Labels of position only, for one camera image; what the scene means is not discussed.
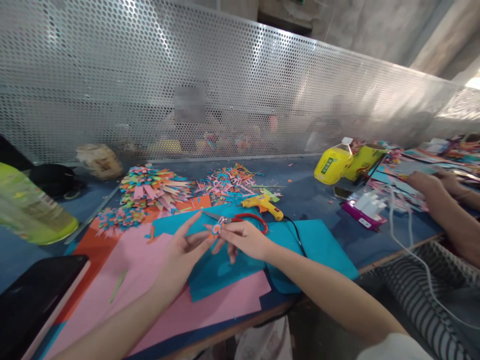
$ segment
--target table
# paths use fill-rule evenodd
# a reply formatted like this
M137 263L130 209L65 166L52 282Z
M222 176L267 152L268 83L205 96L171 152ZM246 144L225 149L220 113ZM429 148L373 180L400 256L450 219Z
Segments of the table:
M380 232L367 230L340 209L340 202L334 197L333 188L320 183L313 177L313 170L317 161L316 157L301 156L242 159L237 162L243 164L251 172L264 174L264 176L257 175L255 177L257 185L284 186L279 188L283 197L277 205L286 216L293 220L322 219L360 273L401 254L402 248L390 237L391 224L389 222L381 227ZM174 170L180 176L193 181L203 179L210 170L230 167L234 164L235 161L226 160L174 161L159 164L157 167ZM85 179L88 181L86 191L79 198L62 204L81 222L91 215L102 202L103 197L110 194L118 186L118 182L114 180L100 182L88 176ZM338 185L345 188L351 186L347 181ZM118 206L119 198L120 194L117 194L108 203L108 206ZM269 217L271 217L270 214L265 215L267 221L274 221L273 217ZM396 237L408 246L408 216L395 213L394 226ZM412 229L413 242L417 246L442 232L442 229L431 219L429 214L418 212L413 215ZM2 230L0 236L4 247L4 251L0 252L2 253L0 264L2 264L2 269L8 269L0 275L0 290L2 291L35 261L48 256L59 256L65 252L71 252L75 246L75 242L68 247L64 245L64 241L60 241L52 245L37 247L19 240L11 234L6 234L4 230ZM164 356L173 359L178 355L197 352L252 325L259 324L273 315L281 314L292 304L294 299L294 295L289 296L272 291L261 298L262 309L265 310L260 313L246 315L239 319L232 319L221 324L175 336L160 345L135 354L129 359L157 359Z

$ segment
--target plastic bottle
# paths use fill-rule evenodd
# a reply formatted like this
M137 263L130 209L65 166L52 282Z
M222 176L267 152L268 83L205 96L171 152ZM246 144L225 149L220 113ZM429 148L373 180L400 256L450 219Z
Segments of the plastic bottle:
M350 137L344 137L340 144L323 153L313 172L317 180L326 185L333 185L342 178L353 160L350 150L352 140Z
M0 162L0 225L29 243L47 245L73 233L79 222L22 172Z

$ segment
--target bottle cap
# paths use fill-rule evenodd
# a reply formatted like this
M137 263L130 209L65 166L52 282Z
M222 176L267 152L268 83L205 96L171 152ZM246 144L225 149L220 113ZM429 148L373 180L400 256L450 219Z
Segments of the bottle cap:
M341 143L342 144L347 144L347 145L350 145L352 143L353 139L351 137L344 137L342 140L341 140Z

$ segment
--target wooden table edge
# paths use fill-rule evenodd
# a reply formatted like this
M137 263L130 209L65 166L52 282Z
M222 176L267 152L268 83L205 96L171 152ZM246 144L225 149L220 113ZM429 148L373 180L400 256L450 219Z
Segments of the wooden table edge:
M414 248L417 248L421 245L424 245L428 242L431 242L431 241L439 241L442 239L442 234L437 234L437 235L434 235L432 237L429 237L425 240L422 240L420 242L417 242L416 244L413 245L412 249ZM392 261L393 259L396 259L398 258L399 256L405 254L406 251L405 250L400 250L400 251L397 251L389 256L386 256L378 261L375 261L373 262L372 264L370 265L367 265L365 267L362 267L360 270L358 270L358 273L360 275L362 274L365 274L365 273L368 273L369 271L379 267L379 266L382 266L390 261ZM181 358L186 358L188 356L192 356L192 355L196 355L198 354L199 352L201 352L202 350L204 349L207 349L209 348L210 346L213 346L223 340L226 340L238 333L241 333L257 324L260 324L260 323L263 323L264 321L276 316L276 315L279 315L281 313L284 313L292 304L294 303L294 300L292 301L287 301L283 304L280 304L270 310L267 310L265 312L262 312L260 314L258 314L257 316L254 316L250 319L247 319L235 326L232 326L232 327L229 327L225 330L222 330L222 331L219 331L203 340L200 340L200 341L197 341L197 342L194 342L193 344L190 344L184 348L181 348L180 350L177 350L175 352L172 352L164 357L161 357L159 360L176 360L176 359L181 359Z

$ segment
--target smartphone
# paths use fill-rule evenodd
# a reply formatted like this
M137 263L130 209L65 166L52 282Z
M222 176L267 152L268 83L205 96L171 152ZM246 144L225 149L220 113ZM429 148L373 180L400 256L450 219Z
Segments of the smartphone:
M348 190L342 189L341 187L334 186L333 193L335 194L336 197L347 200L347 198L353 194L353 191L348 191Z
M34 355L89 266L86 255L45 258L0 294L0 359Z

